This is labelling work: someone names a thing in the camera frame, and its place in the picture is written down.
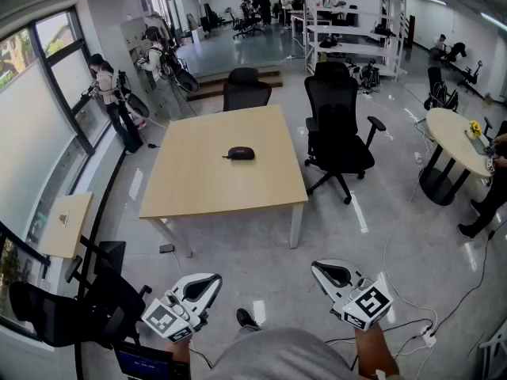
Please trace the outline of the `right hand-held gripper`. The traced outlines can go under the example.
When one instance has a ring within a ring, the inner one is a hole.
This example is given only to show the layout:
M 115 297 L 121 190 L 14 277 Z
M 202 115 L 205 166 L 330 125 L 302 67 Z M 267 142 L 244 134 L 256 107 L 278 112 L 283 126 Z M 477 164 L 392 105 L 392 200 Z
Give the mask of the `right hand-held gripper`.
M 359 268 L 347 260 L 314 261 L 311 273 L 322 291 L 335 301 L 331 313 L 355 329 L 368 331 L 391 308 L 393 298 L 385 283 L 363 278 Z

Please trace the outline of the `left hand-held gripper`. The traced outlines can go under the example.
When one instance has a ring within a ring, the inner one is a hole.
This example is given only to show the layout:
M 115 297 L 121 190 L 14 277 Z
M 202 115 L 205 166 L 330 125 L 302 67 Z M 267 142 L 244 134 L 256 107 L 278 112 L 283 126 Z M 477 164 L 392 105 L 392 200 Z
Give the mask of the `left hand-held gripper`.
M 215 301 L 222 284 L 222 277 L 215 273 L 185 275 L 162 298 L 150 304 L 142 321 L 175 344 L 205 325 L 206 310 Z

